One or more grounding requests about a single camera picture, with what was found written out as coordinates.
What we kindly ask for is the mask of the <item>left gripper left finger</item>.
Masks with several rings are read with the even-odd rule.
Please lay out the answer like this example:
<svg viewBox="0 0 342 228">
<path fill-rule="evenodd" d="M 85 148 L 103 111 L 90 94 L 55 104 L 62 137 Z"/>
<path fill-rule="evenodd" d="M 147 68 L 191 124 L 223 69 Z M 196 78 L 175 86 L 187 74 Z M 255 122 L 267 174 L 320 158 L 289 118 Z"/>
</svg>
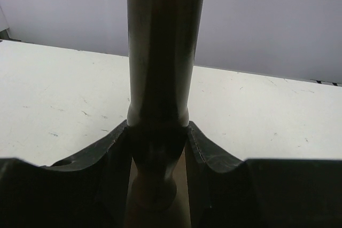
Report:
<svg viewBox="0 0 342 228">
<path fill-rule="evenodd" d="M 1 227 L 123 227 L 127 124 L 51 166 L 1 159 Z"/>
</svg>

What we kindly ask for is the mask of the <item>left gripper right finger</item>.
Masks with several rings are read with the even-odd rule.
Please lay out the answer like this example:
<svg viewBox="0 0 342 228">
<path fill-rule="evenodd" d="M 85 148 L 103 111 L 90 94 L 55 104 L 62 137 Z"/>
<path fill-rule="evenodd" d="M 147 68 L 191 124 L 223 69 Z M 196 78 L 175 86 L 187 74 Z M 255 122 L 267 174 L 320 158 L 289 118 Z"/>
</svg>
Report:
<svg viewBox="0 0 342 228">
<path fill-rule="evenodd" d="M 190 122 L 192 227 L 341 227 L 341 161 L 242 161 Z"/>
</svg>

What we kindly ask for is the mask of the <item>dark brown mannequin stand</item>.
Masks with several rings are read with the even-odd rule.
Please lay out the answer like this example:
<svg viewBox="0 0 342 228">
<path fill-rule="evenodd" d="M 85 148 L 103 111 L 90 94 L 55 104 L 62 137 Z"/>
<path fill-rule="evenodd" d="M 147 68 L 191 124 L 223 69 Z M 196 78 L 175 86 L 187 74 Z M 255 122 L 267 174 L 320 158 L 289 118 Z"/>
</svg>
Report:
<svg viewBox="0 0 342 228">
<path fill-rule="evenodd" d="M 127 0 L 127 140 L 137 175 L 125 227 L 185 227 L 174 169 L 188 139 L 188 98 L 203 0 Z"/>
</svg>

